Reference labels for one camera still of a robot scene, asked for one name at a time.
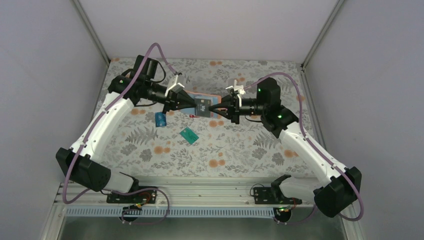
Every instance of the metal floor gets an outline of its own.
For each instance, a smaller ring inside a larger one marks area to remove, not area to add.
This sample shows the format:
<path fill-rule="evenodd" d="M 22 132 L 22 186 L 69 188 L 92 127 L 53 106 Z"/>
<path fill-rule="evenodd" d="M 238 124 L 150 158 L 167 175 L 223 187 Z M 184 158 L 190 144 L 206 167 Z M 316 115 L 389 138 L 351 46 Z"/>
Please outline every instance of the metal floor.
<path fill-rule="evenodd" d="M 293 211 L 292 221 L 305 218 L 311 209 Z M 151 222 L 152 218 L 137 221 Z M 61 240 L 344 240 L 339 217 L 328 218 L 317 212 L 300 225 L 277 225 L 261 218 L 168 218 L 158 225 L 122 224 L 116 217 L 66 217 L 60 230 Z"/>

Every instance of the green card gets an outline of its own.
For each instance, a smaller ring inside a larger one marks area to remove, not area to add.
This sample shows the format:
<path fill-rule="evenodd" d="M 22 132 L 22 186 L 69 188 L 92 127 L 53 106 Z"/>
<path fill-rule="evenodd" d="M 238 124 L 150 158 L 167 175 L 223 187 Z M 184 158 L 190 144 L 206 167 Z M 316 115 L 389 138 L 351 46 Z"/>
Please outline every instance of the green card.
<path fill-rule="evenodd" d="M 187 142 L 189 144 L 193 144 L 194 142 L 196 142 L 199 137 L 196 135 L 196 133 L 194 133 L 190 128 L 186 127 L 184 130 L 182 130 L 179 134 L 181 134 L 181 136 L 187 140 Z"/>

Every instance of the white cable tray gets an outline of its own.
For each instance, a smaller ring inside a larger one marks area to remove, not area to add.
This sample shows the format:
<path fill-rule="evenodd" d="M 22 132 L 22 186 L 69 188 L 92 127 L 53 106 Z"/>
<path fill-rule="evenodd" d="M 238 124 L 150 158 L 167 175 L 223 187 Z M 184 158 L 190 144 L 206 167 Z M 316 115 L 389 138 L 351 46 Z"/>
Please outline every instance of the white cable tray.
<path fill-rule="evenodd" d="M 67 217 L 120 217 L 122 206 L 68 206 Z M 166 207 L 144 206 L 125 217 L 159 218 Z M 170 207 L 168 218 L 263 218 L 274 216 L 272 207 Z"/>

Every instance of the floral tablecloth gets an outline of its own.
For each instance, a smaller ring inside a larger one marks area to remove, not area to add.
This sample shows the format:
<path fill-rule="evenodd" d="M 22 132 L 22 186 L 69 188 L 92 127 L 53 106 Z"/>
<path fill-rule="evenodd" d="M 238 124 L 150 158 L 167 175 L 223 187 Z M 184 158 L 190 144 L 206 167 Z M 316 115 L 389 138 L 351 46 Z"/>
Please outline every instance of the floral tablecloth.
<path fill-rule="evenodd" d="M 134 66 L 135 58 L 114 58 L 106 74 L 96 110 L 100 108 L 112 79 Z M 301 85 L 294 62 L 169 59 L 184 76 L 185 89 L 225 96 L 231 79 L 245 87 L 273 72 L 286 72 Z M 166 85 L 171 73 L 162 83 Z M 155 80 L 163 77 L 158 67 Z M 303 121 L 312 133 L 312 125 L 305 98 L 298 99 L 292 83 L 285 77 L 275 78 L 282 88 L 282 104 L 299 115 L 299 101 L 305 104 Z M 247 90 L 243 97 L 254 98 L 256 88 Z M 140 104 L 150 101 L 143 99 Z M 261 123 L 243 117 L 240 125 L 221 118 L 190 118 L 179 111 L 166 115 L 167 126 L 155 127 L 155 113 L 163 106 L 136 107 L 122 121 L 112 136 L 101 163 L 111 169 L 133 176 L 184 177 L 279 177 L 289 173 L 310 176 L 312 172 L 297 153 L 269 133 Z M 189 144 L 180 132 L 189 127 L 199 139 Z"/>

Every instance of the black card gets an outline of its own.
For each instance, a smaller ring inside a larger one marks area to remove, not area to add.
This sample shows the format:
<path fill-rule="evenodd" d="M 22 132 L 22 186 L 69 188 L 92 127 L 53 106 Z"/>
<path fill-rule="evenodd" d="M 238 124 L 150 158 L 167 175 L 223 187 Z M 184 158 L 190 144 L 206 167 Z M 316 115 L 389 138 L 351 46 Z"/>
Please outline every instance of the black card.
<path fill-rule="evenodd" d="M 212 117 L 211 112 L 209 111 L 209 106 L 212 105 L 210 99 L 195 98 L 194 103 L 196 104 L 195 115 L 200 117 L 210 118 Z"/>

